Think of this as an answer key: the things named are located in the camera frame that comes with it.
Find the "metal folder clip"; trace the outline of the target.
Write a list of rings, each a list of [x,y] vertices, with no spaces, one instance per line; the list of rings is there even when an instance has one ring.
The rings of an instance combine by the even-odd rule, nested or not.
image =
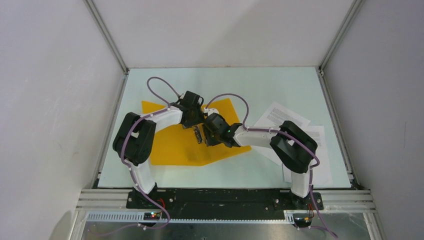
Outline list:
[[[197,143],[202,144],[203,143],[203,137],[202,137],[202,134],[201,134],[200,127],[198,125],[195,125],[192,128],[193,128],[193,132],[194,132],[194,135],[196,137]]]

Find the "orange plastic folder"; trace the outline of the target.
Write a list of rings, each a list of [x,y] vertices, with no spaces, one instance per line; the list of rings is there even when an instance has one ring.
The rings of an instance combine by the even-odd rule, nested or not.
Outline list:
[[[203,143],[198,144],[193,127],[183,128],[178,122],[182,113],[149,101],[141,102],[144,116],[156,123],[149,162],[154,166],[205,166],[238,156],[252,150],[251,146],[226,147],[223,144],[207,146],[203,125],[198,124]]]

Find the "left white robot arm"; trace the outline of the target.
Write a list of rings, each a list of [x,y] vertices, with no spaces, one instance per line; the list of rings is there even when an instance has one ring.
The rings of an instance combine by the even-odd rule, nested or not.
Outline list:
[[[171,126],[190,128],[202,123],[205,119],[201,109],[203,102],[200,95],[186,91],[176,102],[160,110],[125,115],[112,148],[128,168],[134,188],[140,192],[138,201],[145,208],[153,208],[158,202],[158,194],[152,191],[156,182],[150,169],[155,134]]]

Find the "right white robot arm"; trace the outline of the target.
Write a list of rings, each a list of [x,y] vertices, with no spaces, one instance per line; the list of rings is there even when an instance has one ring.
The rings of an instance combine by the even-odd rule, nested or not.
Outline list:
[[[273,150],[282,165],[291,171],[291,204],[304,209],[311,202],[311,161],[316,160],[317,142],[294,122],[286,120],[279,128],[247,127],[242,123],[228,124],[218,113],[207,116],[203,122],[205,144],[223,144],[228,148],[246,146]]]

